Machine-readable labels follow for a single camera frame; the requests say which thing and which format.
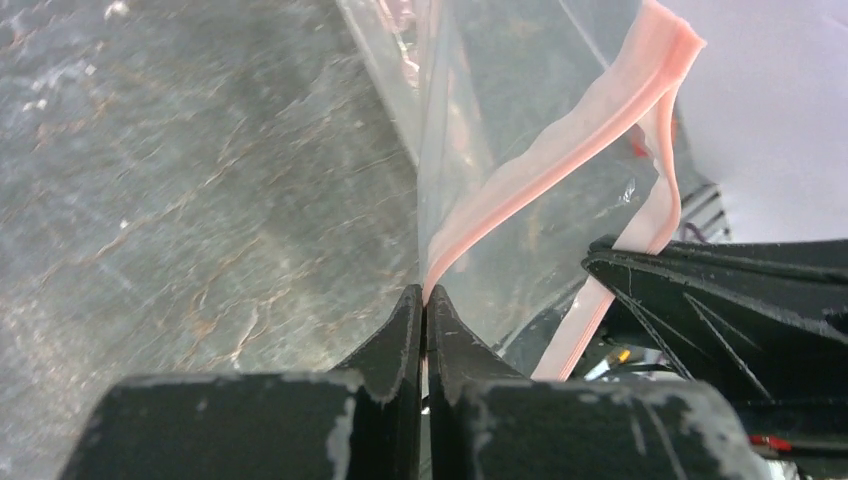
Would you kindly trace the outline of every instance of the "white scuff mark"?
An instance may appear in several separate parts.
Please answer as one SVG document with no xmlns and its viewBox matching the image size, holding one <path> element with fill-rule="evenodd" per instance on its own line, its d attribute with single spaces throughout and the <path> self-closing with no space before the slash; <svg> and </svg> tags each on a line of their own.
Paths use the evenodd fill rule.
<svg viewBox="0 0 848 480">
<path fill-rule="evenodd" d="M 109 20 L 112 15 L 126 17 L 128 13 L 130 13 L 130 7 L 128 7 L 123 1 L 116 0 L 106 7 L 106 11 L 103 12 L 103 19 Z"/>
<path fill-rule="evenodd" d="M 327 458 L 333 464 L 333 480 L 347 477 L 350 463 L 350 435 L 353 433 L 353 414 L 356 400 L 348 397 L 344 405 L 345 413 L 336 417 L 336 426 L 327 437 Z"/>
<path fill-rule="evenodd" d="M 342 372 L 286 372 L 280 375 L 285 382 L 330 383 L 347 388 L 350 393 L 356 393 L 364 383 L 362 374 L 354 370 Z"/>
<path fill-rule="evenodd" d="M 601 397 L 593 393 L 581 393 L 577 396 L 577 399 L 583 403 L 598 403 L 601 401 Z"/>
<path fill-rule="evenodd" d="M 636 415 L 630 414 L 630 429 L 633 431 L 633 440 L 636 442 L 636 450 L 645 457 L 648 455 L 648 448 L 645 446 L 645 435 L 642 433 L 642 425 L 639 424 L 639 419 Z"/>
<path fill-rule="evenodd" d="M 675 475 L 678 480 L 687 480 L 689 477 L 686 476 L 686 471 L 683 470 L 683 464 L 680 463 L 680 457 L 678 457 L 677 452 L 674 450 L 674 443 L 672 443 L 671 437 L 669 436 L 665 425 L 663 425 L 662 420 L 660 420 L 659 415 L 657 415 L 657 412 L 651 404 L 645 403 L 644 405 L 645 409 L 648 411 L 648 416 L 651 417 L 651 423 L 654 424 L 657 433 L 660 435 L 660 441 L 663 444 L 663 448 L 665 448 L 665 452 L 668 455 L 668 459 L 671 462 L 671 467 L 674 469 Z"/>
<path fill-rule="evenodd" d="M 162 385 L 198 385 L 210 384 L 221 379 L 221 375 L 212 374 L 168 374 L 128 378 L 120 383 L 127 388 L 151 388 Z"/>
<path fill-rule="evenodd" d="M 554 390 L 573 390 L 570 382 L 552 383 Z M 659 422 L 654 407 L 662 407 L 671 400 L 681 400 L 687 404 L 683 412 L 683 422 L 679 431 L 689 435 L 695 431 L 701 436 L 706 450 L 719 462 L 721 473 L 725 477 L 768 478 L 766 464 L 750 449 L 748 437 L 742 429 L 739 417 L 718 391 L 689 382 L 639 382 L 638 384 L 592 383 L 592 392 L 608 398 L 615 404 L 630 404 L 634 400 L 641 402 L 651 422 L 662 437 L 668 435 L 665 425 Z M 660 438 L 667 456 L 676 457 L 676 452 L 668 448 L 669 439 Z M 672 467 L 675 460 L 670 458 Z M 680 478 L 680 470 L 675 468 Z"/>
</svg>

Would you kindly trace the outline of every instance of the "marble countertop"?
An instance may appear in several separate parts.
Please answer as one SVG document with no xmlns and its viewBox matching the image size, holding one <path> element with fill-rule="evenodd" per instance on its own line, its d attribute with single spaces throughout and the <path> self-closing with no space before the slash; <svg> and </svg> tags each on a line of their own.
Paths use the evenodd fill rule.
<svg viewBox="0 0 848 480">
<path fill-rule="evenodd" d="M 55 476 L 125 375 L 328 368 L 417 280 L 333 0 L 0 5 L 0 478 Z"/>
</svg>

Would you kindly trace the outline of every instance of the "ziplock bag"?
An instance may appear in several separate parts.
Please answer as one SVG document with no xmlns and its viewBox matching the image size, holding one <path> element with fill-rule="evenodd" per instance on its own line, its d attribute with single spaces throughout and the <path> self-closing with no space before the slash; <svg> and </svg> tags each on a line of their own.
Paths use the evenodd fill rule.
<svg viewBox="0 0 848 480">
<path fill-rule="evenodd" d="M 414 164 L 421 108 L 414 0 L 337 0 Z"/>
<path fill-rule="evenodd" d="M 573 299 L 540 379 L 569 376 L 613 299 L 591 278 L 580 286 L 588 244 L 620 232 L 614 248 L 657 253 L 677 227 L 672 110 L 704 45 L 646 0 L 607 67 L 610 45 L 575 21 L 585 3 L 574 3 L 418 4 L 425 300 L 444 285 L 497 346 Z M 628 132 L 650 158 L 618 140 Z"/>
</svg>

